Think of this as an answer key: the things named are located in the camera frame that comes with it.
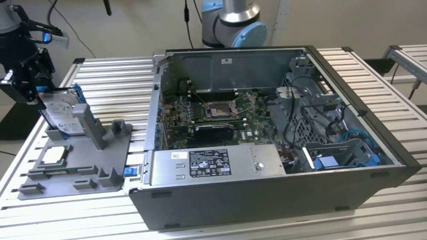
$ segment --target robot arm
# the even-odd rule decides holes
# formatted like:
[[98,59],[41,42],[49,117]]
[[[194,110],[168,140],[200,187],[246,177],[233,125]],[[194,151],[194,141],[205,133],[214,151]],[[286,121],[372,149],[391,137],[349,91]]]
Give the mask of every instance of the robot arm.
[[260,47],[266,26],[253,0],[202,0],[201,41],[212,48]]
[[[49,34],[48,41],[32,38],[30,32]],[[62,32],[54,26],[32,21],[20,5],[0,0],[0,64],[6,75],[0,89],[18,103],[36,103],[37,87],[52,89],[54,72],[48,50],[36,44],[48,44],[52,35]]]

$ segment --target white label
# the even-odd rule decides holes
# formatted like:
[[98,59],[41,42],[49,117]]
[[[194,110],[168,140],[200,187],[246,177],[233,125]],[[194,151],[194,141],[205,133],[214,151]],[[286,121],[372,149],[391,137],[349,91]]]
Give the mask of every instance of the white label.
[[220,64],[232,64],[233,63],[233,59],[232,58],[222,58],[220,60]]
[[45,102],[45,111],[57,127],[66,134],[82,134],[78,119],[73,117],[73,107],[66,102]]
[[188,158],[188,152],[185,151],[173,151],[170,154],[170,159],[186,159]]

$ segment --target cable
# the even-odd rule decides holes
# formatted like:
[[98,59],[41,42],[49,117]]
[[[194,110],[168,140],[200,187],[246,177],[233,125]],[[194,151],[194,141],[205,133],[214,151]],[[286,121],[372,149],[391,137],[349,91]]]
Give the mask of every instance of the cable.
[[345,113],[345,108],[348,107],[348,104],[344,105],[344,107],[341,108],[341,111],[340,111],[340,118],[338,120],[336,121],[336,119],[333,121],[330,121],[324,129],[324,132],[325,132],[325,136],[329,136],[329,132],[332,131],[332,125],[336,124],[336,127],[337,129],[340,129],[340,123],[342,122],[344,120],[344,113]]
[[368,141],[369,141],[371,150],[375,148],[375,143],[373,143],[372,137],[371,137],[364,131],[361,131],[361,130],[358,130],[358,129],[348,130],[348,131],[340,136],[337,142],[341,143],[342,140],[344,140],[344,137],[345,137],[348,134],[350,134],[350,133],[357,133],[357,134],[362,135],[362,136],[365,137],[365,139],[368,139]]
[[416,89],[412,89],[412,90],[411,90],[411,93],[408,94],[407,99],[409,99],[409,100],[411,100],[411,98],[412,98],[412,96],[413,96],[413,93],[415,93],[415,90],[416,90]]
[[189,45],[190,45],[190,48],[194,49],[193,47],[193,42],[192,42],[192,37],[189,35],[189,27],[188,27],[188,22],[185,22],[185,25],[186,25],[186,34],[188,34],[188,41],[189,41]]
[[202,23],[201,22],[201,16],[200,16],[198,8],[197,8],[197,4],[196,4],[196,0],[192,0],[192,3],[193,3],[194,11],[197,12],[197,15],[198,15],[200,23]]
[[293,91],[292,91],[292,84],[294,82],[296,79],[300,79],[300,78],[309,78],[312,79],[313,81],[316,81],[313,78],[308,77],[308,76],[297,76],[296,78],[292,79],[292,81],[289,82],[288,84],[288,88],[290,90],[290,110],[288,112],[288,117],[286,117],[286,123],[285,123],[285,126],[284,126],[284,130],[282,130],[282,139],[284,141],[286,142],[286,144],[297,149],[297,150],[301,150],[301,148],[288,140],[286,138],[286,133],[288,133],[288,129],[289,129],[289,125],[290,125],[290,122],[292,122],[292,119],[293,119],[293,111],[294,111],[294,94],[293,94]]
[[400,66],[400,65],[397,64],[397,66],[396,66],[395,69],[393,69],[393,73],[392,73],[391,81],[389,81],[389,84],[391,84],[391,85],[393,85],[393,80],[395,80],[395,76],[396,76],[396,72],[397,72],[399,66]]
[[189,41],[190,48],[193,49],[194,47],[193,47],[192,36],[189,34],[189,27],[188,27],[189,11],[188,11],[186,0],[184,1],[184,21],[185,21],[185,25],[186,25],[188,41]]
[[85,45],[85,43],[81,41],[80,36],[78,36],[78,34],[77,34],[73,26],[72,26],[70,23],[68,22],[66,18],[65,18],[64,15],[61,14],[61,12],[57,10],[56,6],[53,6],[53,9],[54,9],[54,11],[57,12],[57,14],[61,16],[61,18],[64,19],[65,23],[68,24],[70,30],[73,31],[74,36],[77,37],[78,42],[82,44],[82,46],[85,47],[85,49],[90,52],[93,58],[96,58],[96,55],[93,54],[90,48],[89,48],[89,47]]
[[16,154],[13,154],[13,153],[9,153],[9,152],[6,152],[6,151],[0,151],[0,153],[1,153],[1,154],[6,154],[6,155],[10,155],[10,156],[16,156]]
[[53,25],[52,25],[52,22],[50,22],[50,15],[52,15],[52,10],[53,10],[57,2],[58,2],[58,0],[54,0],[53,3],[50,2],[50,7],[48,8],[48,11],[46,11],[46,17],[45,17],[45,18],[46,18],[46,24],[48,24],[49,26],[53,26]]

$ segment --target metal frame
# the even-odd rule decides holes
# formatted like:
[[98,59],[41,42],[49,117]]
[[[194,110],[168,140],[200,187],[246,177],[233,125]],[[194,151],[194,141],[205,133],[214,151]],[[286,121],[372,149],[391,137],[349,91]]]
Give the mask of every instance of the metal frame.
[[392,45],[383,58],[393,60],[424,84],[427,84],[427,45]]
[[[18,201],[12,192],[37,159],[45,144],[44,121],[40,120],[0,181],[0,236],[22,239],[424,239],[427,234],[427,116],[365,66],[353,52],[340,48],[320,49],[349,87],[373,111],[391,133],[424,167],[396,188],[380,190],[354,211],[290,217],[197,229],[149,231],[124,191]],[[121,116],[133,124],[126,164],[137,166],[144,159],[144,118],[149,103],[133,96],[149,93],[150,58],[86,59],[68,72],[85,88],[94,113],[102,123]],[[138,183],[126,178],[124,190]]]

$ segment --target sticker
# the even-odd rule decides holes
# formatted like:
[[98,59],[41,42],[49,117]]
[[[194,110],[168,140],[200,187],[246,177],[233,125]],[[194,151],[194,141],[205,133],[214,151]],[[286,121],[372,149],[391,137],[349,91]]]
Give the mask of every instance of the sticker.
[[233,59],[232,58],[222,58],[220,60],[220,64],[232,64],[233,63]]
[[189,152],[189,175],[192,178],[230,174],[232,169],[226,149]]
[[73,117],[73,107],[66,102],[45,102],[45,111],[57,129],[66,134],[82,134],[78,119]]
[[186,159],[186,158],[188,158],[188,152],[185,151],[173,151],[170,154],[170,159]]

